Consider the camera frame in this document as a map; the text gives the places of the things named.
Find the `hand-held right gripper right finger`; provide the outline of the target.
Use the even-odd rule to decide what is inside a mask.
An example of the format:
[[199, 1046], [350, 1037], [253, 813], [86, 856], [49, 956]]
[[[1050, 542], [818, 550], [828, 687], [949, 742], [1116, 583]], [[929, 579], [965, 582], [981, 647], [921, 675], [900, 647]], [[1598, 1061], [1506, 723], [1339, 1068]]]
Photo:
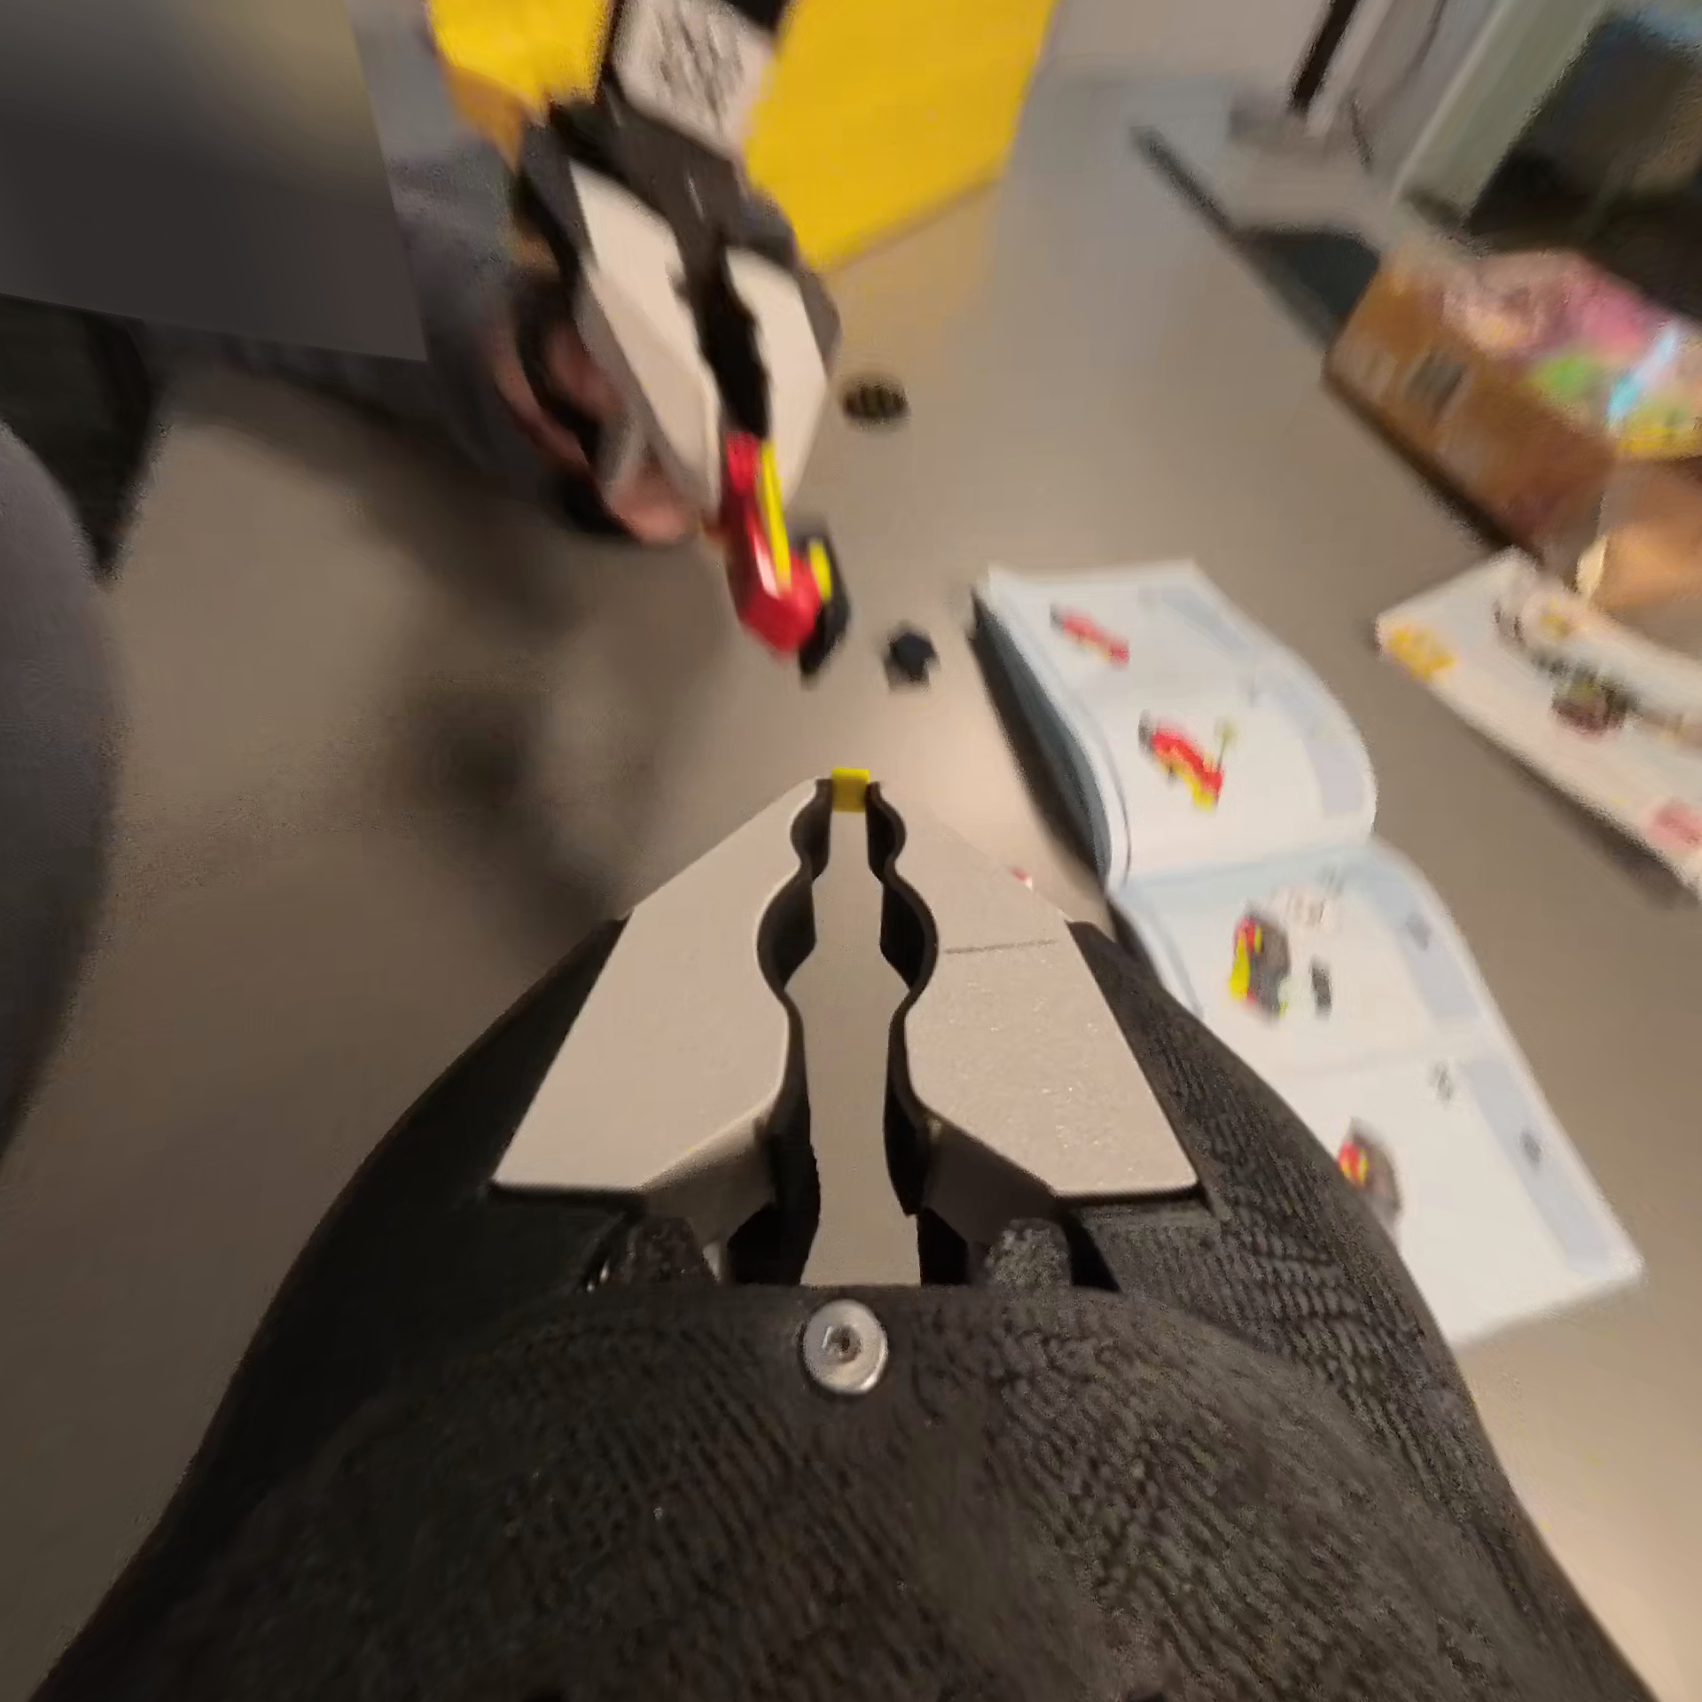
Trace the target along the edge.
[[1056, 1218], [1199, 1185], [1063, 910], [870, 785], [888, 1030], [886, 1162], [901, 1208]]

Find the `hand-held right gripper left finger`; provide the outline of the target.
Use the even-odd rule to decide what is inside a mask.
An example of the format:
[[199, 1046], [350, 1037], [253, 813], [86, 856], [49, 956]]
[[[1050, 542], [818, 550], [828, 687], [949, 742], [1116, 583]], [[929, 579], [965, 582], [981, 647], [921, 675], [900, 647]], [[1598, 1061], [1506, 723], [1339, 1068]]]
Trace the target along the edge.
[[636, 903], [495, 1190], [633, 1206], [729, 1250], [813, 1246], [821, 1185], [787, 982], [816, 943], [830, 831], [828, 782], [801, 782]]

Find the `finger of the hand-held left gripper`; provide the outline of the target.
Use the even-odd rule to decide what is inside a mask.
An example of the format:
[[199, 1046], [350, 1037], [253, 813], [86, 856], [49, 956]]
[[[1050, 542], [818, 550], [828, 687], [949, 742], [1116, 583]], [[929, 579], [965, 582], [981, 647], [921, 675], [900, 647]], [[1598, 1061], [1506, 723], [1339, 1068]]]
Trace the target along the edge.
[[689, 242], [710, 242], [737, 213], [743, 180], [734, 165], [695, 165], [664, 188], [684, 195], [684, 230], [614, 176], [567, 169], [579, 262], [571, 319], [597, 365], [644, 404], [673, 485], [718, 499], [721, 401], [689, 298]]
[[755, 251], [727, 258], [749, 324], [753, 404], [740, 424], [771, 450], [779, 495], [793, 499], [814, 450], [833, 371], [833, 300], [804, 265]]

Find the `red yellow lego model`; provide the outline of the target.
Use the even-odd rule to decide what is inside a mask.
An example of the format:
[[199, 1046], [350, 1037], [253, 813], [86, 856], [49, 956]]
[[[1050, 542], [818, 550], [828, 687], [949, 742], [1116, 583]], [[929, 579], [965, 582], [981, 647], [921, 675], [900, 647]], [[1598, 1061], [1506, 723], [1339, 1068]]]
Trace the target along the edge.
[[721, 437], [714, 539], [740, 626], [800, 678], [818, 677], [848, 628], [845, 576], [827, 532], [790, 520], [774, 444], [751, 432]]

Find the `person's left forearm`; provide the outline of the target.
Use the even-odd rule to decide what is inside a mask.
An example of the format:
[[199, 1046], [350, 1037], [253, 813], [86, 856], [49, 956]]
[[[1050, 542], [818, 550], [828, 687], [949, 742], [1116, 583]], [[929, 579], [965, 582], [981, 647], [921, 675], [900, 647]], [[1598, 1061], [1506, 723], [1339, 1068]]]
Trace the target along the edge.
[[423, 340], [423, 358], [394, 382], [396, 408], [512, 496], [547, 502], [559, 467], [519, 350], [529, 277], [510, 242], [504, 162], [488, 140], [455, 132], [403, 157], [391, 188]]

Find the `orange cardboard lego box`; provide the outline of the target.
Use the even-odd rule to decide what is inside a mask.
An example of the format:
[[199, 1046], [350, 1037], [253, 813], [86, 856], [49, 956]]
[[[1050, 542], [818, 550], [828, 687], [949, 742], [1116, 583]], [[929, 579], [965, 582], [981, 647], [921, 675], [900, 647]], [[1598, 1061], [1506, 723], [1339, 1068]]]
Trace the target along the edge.
[[1699, 328], [1567, 249], [1406, 242], [1330, 383], [1588, 603], [1697, 602]]

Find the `person's left hand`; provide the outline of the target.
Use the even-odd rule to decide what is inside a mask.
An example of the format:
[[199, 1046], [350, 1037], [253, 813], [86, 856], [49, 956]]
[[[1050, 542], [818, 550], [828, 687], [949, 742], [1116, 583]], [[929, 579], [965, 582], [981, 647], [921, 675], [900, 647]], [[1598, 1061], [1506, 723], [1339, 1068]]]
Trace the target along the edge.
[[689, 539], [699, 513], [651, 450], [646, 406], [597, 365], [564, 317], [529, 332], [521, 348], [529, 434], [567, 519], [640, 547]]

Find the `yellow plastic bin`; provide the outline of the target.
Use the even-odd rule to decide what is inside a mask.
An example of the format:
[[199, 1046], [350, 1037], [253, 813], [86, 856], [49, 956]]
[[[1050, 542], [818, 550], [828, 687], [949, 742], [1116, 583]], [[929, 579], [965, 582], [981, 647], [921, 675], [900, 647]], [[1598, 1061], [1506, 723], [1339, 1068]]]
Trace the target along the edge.
[[[800, 2], [757, 101], [749, 176], [818, 270], [853, 262], [994, 183], [1052, 2]], [[429, 2], [473, 128], [517, 152], [521, 119], [587, 93], [609, 5]]]

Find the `open instruction booklet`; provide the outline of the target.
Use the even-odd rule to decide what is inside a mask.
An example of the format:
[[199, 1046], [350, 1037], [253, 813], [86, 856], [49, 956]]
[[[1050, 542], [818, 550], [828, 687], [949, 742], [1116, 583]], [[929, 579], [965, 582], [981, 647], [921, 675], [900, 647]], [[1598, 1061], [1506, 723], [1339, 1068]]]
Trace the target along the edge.
[[1311, 1129], [1449, 1341], [1638, 1285], [1455, 919], [1375, 839], [1323, 680], [1190, 563], [991, 568], [973, 607], [1119, 927]]

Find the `closed instruction booklet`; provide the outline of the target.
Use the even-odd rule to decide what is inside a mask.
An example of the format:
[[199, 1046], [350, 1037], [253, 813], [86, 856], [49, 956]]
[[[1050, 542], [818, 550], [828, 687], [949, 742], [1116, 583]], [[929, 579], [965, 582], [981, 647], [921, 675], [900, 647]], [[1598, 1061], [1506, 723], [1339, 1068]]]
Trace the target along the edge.
[[1697, 608], [1623, 625], [1507, 550], [1384, 611], [1373, 636], [1462, 723], [1697, 894]]

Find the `person's grey sweater torso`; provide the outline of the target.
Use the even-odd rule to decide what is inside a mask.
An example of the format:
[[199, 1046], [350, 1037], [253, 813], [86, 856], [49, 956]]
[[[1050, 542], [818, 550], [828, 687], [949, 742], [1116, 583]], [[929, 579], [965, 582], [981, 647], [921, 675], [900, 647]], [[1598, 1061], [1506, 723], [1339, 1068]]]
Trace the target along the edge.
[[25, 1117], [99, 911], [121, 723], [93, 556], [2, 430], [2, 1145]]

